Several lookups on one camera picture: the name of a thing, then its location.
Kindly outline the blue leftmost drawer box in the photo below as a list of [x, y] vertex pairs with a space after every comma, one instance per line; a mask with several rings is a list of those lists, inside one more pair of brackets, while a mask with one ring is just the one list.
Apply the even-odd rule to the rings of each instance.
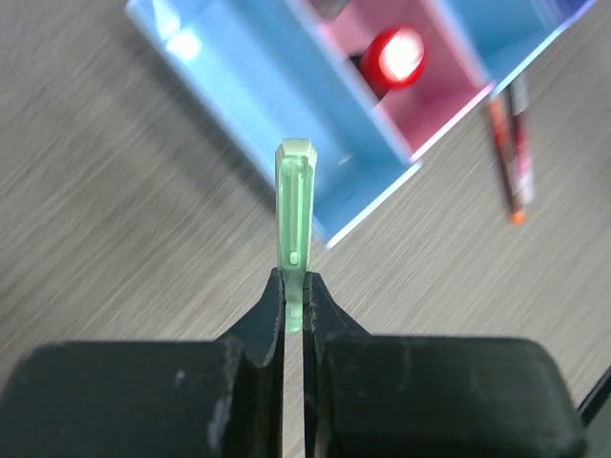
[[303, 3], [130, 1], [126, 12], [267, 181], [284, 139], [312, 142], [327, 246], [418, 170]]

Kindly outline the pink drawer box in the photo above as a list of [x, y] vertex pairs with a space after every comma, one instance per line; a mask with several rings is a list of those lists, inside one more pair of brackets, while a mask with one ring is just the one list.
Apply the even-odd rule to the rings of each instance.
[[414, 159], [424, 155], [491, 89], [487, 72], [446, 1], [305, 1], [321, 35], [348, 61], [394, 26], [415, 30], [424, 46], [421, 75], [392, 90], [374, 111], [402, 137]]

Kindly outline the green clip pen cap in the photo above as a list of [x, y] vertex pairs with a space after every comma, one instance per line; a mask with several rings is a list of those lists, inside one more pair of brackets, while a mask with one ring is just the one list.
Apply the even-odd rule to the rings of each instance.
[[278, 266], [284, 281], [285, 331], [303, 328], [304, 282], [310, 261], [317, 152], [290, 138], [276, 150]]

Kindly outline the red stamp black cap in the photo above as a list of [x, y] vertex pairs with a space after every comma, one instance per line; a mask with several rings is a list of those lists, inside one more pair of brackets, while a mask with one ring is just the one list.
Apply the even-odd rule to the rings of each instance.
[[378, 99], [414, 84], [421, 77], [426, 60], [424, 39], [409, 25], [383, 30], [364, 51], [350, 57], [350, 62]]

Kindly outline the light blue drawer box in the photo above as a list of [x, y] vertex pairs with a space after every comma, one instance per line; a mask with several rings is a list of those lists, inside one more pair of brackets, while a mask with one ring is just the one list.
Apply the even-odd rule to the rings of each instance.
[[446, 3], [501, 93], [593, 0], [454, 0]]

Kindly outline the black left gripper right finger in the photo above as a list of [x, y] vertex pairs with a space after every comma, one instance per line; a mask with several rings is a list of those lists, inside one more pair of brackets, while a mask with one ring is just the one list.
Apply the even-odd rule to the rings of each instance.
[[558, 365], [528, 339], [375, 335], [304, 287], [309, 457], [581, 457]]

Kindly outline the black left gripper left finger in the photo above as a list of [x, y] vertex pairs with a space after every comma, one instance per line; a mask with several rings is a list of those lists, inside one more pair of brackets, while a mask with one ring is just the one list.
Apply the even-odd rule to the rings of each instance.
[[48, 343], [1, 395], [5, 457], [278, 457], [284, 283], [212, 341]]

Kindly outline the orange capped pen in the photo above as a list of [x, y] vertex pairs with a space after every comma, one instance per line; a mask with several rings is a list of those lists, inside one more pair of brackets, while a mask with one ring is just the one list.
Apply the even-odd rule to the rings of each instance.
[[516, 153], [505, 95], [503, 93], [490, 96], [488, 100], [488, 117], [507, 201], [509, 221], [512, 224], [521, 224], [526, 220], [526, 210], [522, 192], [516, 181]]

